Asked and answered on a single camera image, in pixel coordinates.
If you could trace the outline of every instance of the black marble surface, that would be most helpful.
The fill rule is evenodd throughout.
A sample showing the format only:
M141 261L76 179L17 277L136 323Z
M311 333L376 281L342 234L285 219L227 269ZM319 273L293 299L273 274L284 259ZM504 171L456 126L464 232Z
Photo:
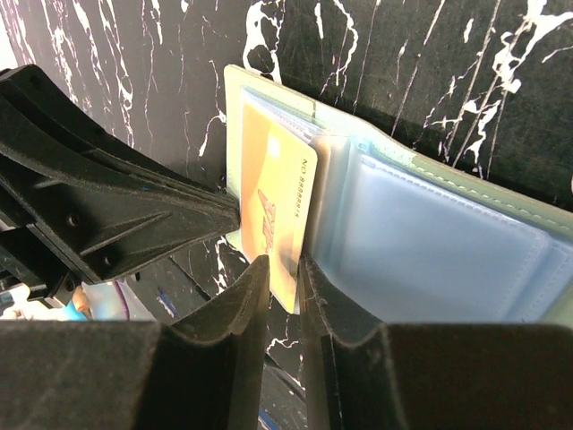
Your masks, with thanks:
M0 0L0 11L21 64L203 183L225 183L222 76L236 64L573 211L569 0ZM246 265L222 238L172 262L211 297ZM193 310L189 294L170 297L177 315ZM296 380L298 332L272 301L267 350Z

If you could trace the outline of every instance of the blue object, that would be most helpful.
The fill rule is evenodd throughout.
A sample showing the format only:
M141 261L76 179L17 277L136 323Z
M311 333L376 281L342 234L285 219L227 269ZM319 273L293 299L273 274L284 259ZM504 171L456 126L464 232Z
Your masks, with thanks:
M177 318L179 316L177 309L175 309L175 306L173 305L173 302L171 302L169 297L167 297L167 295L159 288L158 288L158 301L165 307L166 311L169 312L172 318Z
M269 430L278 430L278 426L272 420L272 418L264 410L259 409L259 420L265 425L265 428Z
M70 300L68 306L65 307L64 316L68 321L88 321L86 315L82 314L75 308L72 300Z
M346 150L331 160L310 251L383 321L534 322L572 283L564 238L382 162L368 145Z

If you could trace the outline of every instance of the wallet stitching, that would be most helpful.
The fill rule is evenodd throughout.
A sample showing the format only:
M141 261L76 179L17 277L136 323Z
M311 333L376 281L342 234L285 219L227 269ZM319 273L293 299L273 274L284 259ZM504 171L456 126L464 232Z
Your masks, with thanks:
M500 215L497 215L497 214L495 214L495 213L491 213L490 211L487 211L487 210L482 209L482 208L476 208L475 206L472 206L471 204L469 204L469 203L467 203L467 202L461 202L460 200L458 200L458 199L462 199L463 197L456 196L456 197L458 198L458 199L456 199L456 198L454 198L454 197L452 197L452 196L450 196L450 195L447 195L446 192L443 191L443 190L436 190L436 189L430 188L430 186L428 186L428 185L426 185L426 184L419 184L419 183L413 181L412 179L410 179L410 178L408 178L408 177L403 177L403 176L397 174L396 172L392 172L392 171L388 170L385 166L378 166L378 168L384 170L384 171L385 171L386 173L388 173L389 175L392 175L392 176L394 176L394 177L396 177L396 178L398 178L398 179L400 179L400 180L402 180L402 181L406 181L406 182L408 182L408 183L410 183L410 184L412 184L412 185L415 185L415 186L418 186L418 187L420 187L420 188L423 188L423 189L425 189L426 191L429 191L430 193L436 194L436 195L438 195L439 197L442 197L442 198L445 198L445 199L447 199L447 200L450 200L450 201L454 202L455 204L457 204L458 206L465 206L465 207L467 207L468 209L470 209L471 211L476 211L476 212L482 213L483 215L485 215L485 216L487 216L487 217L489 217L489 218L495 219L495 220L497 220L497 221L502 222L503 224L506 224L506 225L507 225L508 227L510 227L510 228L514 228L514 229L517 229L517 230L521 230L521 231L523 231L523 232L525 232L525 233L527 233L527 234L529 234L530 236L533 236L533 237L535 238L534 243L531 245L531 250L529 251L529 254L528 254L527 257L524 259L524 262L521 264L521 268L520 268L520 270L519 270L519 273L516 275L516 277L515 277L515 278L512 280L512 282L511 282L511 287L507 289L506 294L505 294L504 297L501 299L501 303L499 303L499 304L498 304L497 306L495 306L495 308L494 308L494 309L495 309L495 314L496 314L496 315L499 315L501 308L502 308L503 305L505 305L505 303L508 301L509 295L511 295L511 294L513 294L513 293L515 292L515 289L516 289L517 286L518 286L518 282L520 281L520 279L523 277L523 275L524 275L524 273L525 273L525 268L526 268L526 266L529 265L529 263L530 263L531 260L533 259L534 255L535 255L535 254L538 254L536 251L539 250L539 245L538 245L539 242L540 242L539 236L536 235L536 233L534 233L533 231L529 230L528 228L525 228L525 227L523 227L523 226L521 226L521 225L515 225L515 224L512 224L512 223L508 222L504 217L502 217L502 216L500 216Z
M560 251L562 254L566 255L567 258L565 259L564 262L561 263L561 265L559 266L559 268L555 271L555 273L553 273L553 277L552 280L549 281L549 283L547 285L545 285L545 287L543 288L543 290L539 293L539 296L537 297L537 299L529 306L529 309L527 310L524 319L527 320L531 313L535 310L535 308L539 305L539 302L541 302L541 300L545 297L545 294L547 293L547 291L553 287L553 285L555 285L555 282L557 282L557 278L559 277L559 275L563 272L563 270L565 269L565 267L567 266L567 263L571 261L571 252L567 252L566 250L564 250L562 247L558 246L558 245L554 245L553 248L557 249L558 251Z
M490 201L492 201L492 202L496 202L496 203L501 204L501 205L503 205L503 206L506 206L507 208L510 208L510 209L512 209L512 210L517 210L517 211L520 211L520 212L524 212L525 214L527 214L527 215L529 215L529 216L531 216L531 217L541 219L541 220L543 220L543 221L549 222L550 224L552 224L552 225L554 225L554 226L557 226L557 227L559 227L559 228L564 228L564 229L566 229L567 231L571 231L571 228L569 228L569 227L567 227L567 226L564 226L564 225L560 224L559 222L556 222L556 221L554 221L554 220L552 220L552 219L547 219L547 218L542 217L541 215L539 215L539 214L537 214L537 213L532 213L531 211L528 211L528 210L526 210L526 209L520 208L520 207L515 206L515 205L513 205L513 204L509 204L509 203L503 202L503 201L501 201L501 200L499 200L499 199L495 199L495 198L493 198L493 197L490 197L490 196L487 195L487 194L480 193L479 191L476 191L476 190L473 189L473 188L468 188L468 187L466 187L466 186L463 186L463 185L460 185L460 184L456 184L455 182L450 181L450 180L446 179L445 177L435 175L435 174L433 174L432 172L429 172L428 170L425 170L424 168L420 168L420 167L418 167L418 166L414 166L414 168L416 168L417 170L420 170L421 172L424 172L424 173L425 173L426 175L428 175L428 176L435 177L436 179L440 180L441 182L445 182L446 184L454 185L456 188L459 188L460 190L468 191L469 193L479 194L479 195L481 195L481 196L482 196L484 199L486 199L486 200L490 200Z

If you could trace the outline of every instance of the screw hole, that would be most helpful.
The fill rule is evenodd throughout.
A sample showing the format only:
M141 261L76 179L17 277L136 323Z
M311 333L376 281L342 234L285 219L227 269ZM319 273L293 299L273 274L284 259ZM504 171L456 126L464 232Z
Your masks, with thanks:
M68 224L72 227L78 227L80 225L80 217L76 213L71 213L68 216Z

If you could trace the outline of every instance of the yellow card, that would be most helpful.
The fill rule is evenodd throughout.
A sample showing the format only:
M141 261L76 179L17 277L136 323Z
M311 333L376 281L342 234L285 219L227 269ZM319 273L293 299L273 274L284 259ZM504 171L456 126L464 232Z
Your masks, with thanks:
M268 254L270 290L289 313L316 172L316 152L256 107L243 104L241 248Z

